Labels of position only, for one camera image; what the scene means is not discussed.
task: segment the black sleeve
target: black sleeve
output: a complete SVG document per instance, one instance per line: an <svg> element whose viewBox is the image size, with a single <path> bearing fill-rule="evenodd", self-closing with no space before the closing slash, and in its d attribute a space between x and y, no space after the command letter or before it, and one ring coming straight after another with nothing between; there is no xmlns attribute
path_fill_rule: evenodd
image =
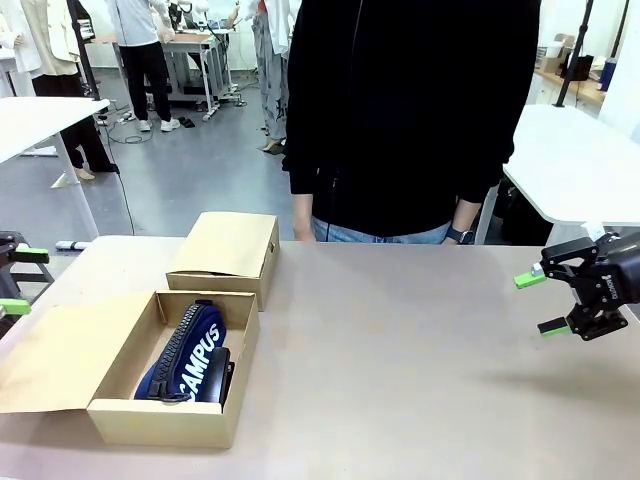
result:
<svg viewBox="0 0 640 480"><path fill-rule="evenodd" d="M289 110L287 115L287 143L282 169L289 172L291 193L313 193L318 162L315 157L317 139L321 135L319 112L322 85L319 85L322 66L318 64L322 52L323 0L304 0L298 12L289 52Z"/></svg>
<svg viewBox="0 0 640 480"><path fill-rule="evenodd" d="M480 17L486 21L472 20L478 26L477 38L500 49L496 58L478 56L484 67L481 62L474 65L477 77L468 99L469 148L457 189L458 196L471 203L484 202L514 152L513 135L533 78L540 21L540 0L502 0L493 2L493 7L480 3L484 5Z"/></svg>

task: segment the navy blue pencil case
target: navy blue pencil case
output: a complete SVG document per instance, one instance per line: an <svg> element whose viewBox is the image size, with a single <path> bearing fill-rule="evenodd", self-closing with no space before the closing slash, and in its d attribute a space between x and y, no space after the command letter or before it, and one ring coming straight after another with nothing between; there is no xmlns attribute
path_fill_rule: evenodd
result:
<svg viewBox="0 0 640 480"><path fill-rule="evenodd" d="M222 313L208 300L190 305L169 339L158 361L145 374L136 390L136 400L163 402L210 401L208 384L220 355L227 329Z"/></svg>

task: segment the black pants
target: black pants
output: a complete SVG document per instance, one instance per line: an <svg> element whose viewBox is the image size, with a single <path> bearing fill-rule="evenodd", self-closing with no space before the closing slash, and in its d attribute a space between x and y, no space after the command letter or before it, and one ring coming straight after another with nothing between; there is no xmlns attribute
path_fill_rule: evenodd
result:
<svg viewBox="0 0 640 480"><path fill-rule="evenodd" d="M33 89L38 97L82 97L80 74L75 75L41 75L32 81ZM67 149L71 163L76 168L82 168L84 159L78 150L82 147L94 172L110 172L111 162L96 131L93 117L80 120L60 132L62 141Z"/></svg>
<svg viewBox="0 0 640 480"><path fill-rule="evenodd" d="M147 94L144 89L144 77L151 85L156 112L162 120L171 120L169 97L167 95L167 64L160 42L139 47L120 47L120 56L129 82L129 96L133 103L133 113L138 120L148 120Z"/></svg>

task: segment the green pad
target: green pad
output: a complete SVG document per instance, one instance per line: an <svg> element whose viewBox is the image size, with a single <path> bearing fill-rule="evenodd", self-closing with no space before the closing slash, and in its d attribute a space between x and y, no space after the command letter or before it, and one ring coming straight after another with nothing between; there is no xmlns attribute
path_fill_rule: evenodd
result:
<svg viewBox="0 0 640 480"><path fill-rule="evenodd" d="M35 253L38 255L49 255L49 250L47 250L46 248L31 248L31 247L19 246L18 248L16 248L16 252L17 253Z"/></svg>
<svg viewBox="0 0 640 480"><path fill-rule="evenodd" d="M549 337L553 337L554 335L563 335L563 334L572 335L573 332L571 331L569 326L566 326L566 327L558 328L556 330L551 330L549 332L545 332L545 333L542 334L542 338L549 338Z"/></svg>
<svg viewBox="0 0 640 480"><path fill-rule="evenodd" d="M540 275L538 277L534 277L531 272L523 273L522 275L518 275L513 278L513 281L516 283L516 287L518 290L523 288L531 287L533 285L537 285L538 283L542 283L547 279L544 275Z"/></svg>
<svg viewBox="0 0 640 480"><path fill-rule="evenodd" d="M0 307L4 307L7 315L26 315L31 313L31 305L26 300L0 298Z"/></svg>

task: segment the white wall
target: white wall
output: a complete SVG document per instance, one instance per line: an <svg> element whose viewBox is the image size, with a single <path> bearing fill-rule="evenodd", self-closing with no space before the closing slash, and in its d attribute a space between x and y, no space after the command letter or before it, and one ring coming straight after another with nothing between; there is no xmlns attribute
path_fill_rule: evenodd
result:
<svg viewBox="0 0 640 480"><path fill-rule="evenodd" d="M631 2L625 43L620 52L600 120L640 143L640 5Z"/></svg>
<svg viewBox="0 0 640 480"><path fill-rule="evenodd" d="M542 0L540 44L548 44L556 33L577 37L585 7L586 0ZM608 57L611 54L623 9L624 0L594 1L584 54L594 57Z"/></svg>
<svg viewBox="0 0 640 480"><path fill-rule="evenodd" d="M109 12L104 0L80 0L87 9L96 36L113 33ZM231 13L235 5L234 0L209 0L211 10L221 12L224 16ZM87 54L92 67L117 67L111 45L89 44ZM250 22L242 22L236 32L230 35L229 68L231 70L251 70L256 67L256 53L253 47L253 32Z"/></svg>

